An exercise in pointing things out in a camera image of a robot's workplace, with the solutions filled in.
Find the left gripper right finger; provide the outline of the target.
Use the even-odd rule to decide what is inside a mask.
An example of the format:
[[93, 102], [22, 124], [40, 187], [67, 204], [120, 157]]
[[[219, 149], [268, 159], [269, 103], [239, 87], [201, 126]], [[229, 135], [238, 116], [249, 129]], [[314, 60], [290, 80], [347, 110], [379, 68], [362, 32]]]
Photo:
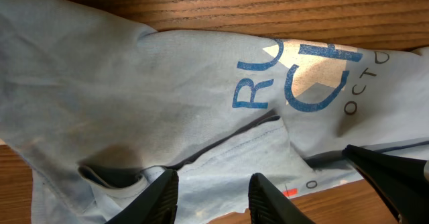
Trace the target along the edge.
[[261, 173], [251, 176], [248, 199], [252, 224], [314, 224]]

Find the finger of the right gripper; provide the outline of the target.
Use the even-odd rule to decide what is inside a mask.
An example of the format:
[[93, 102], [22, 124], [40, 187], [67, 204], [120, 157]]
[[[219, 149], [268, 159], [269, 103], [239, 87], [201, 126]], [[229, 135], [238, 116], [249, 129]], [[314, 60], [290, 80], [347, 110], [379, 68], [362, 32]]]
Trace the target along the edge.
[[428, 224], [428, 162], [348, 145], [342, 155], [373, 187], [398, 223]]

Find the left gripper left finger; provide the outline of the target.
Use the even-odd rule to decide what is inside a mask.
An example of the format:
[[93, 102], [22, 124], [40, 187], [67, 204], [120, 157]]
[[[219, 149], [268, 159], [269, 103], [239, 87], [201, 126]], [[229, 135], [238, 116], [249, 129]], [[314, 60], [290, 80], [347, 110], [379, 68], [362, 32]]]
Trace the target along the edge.
[[124, 210], [106, 224], [174, 224], [179, 177], [167, 169]]

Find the light blue printed t-shirt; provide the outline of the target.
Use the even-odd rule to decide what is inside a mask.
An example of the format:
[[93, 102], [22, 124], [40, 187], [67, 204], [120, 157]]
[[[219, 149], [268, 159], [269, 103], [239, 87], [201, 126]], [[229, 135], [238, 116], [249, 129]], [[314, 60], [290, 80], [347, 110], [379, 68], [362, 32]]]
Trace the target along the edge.
[[428, 49], [158, 32], [66, 0], [1, 0], [1, 139], [33, 223], [105, 223], [166, 169], [178, 223], [247, 208], [253, 173], [310, 194], [358, 180], [347, 145], [428, 157]]

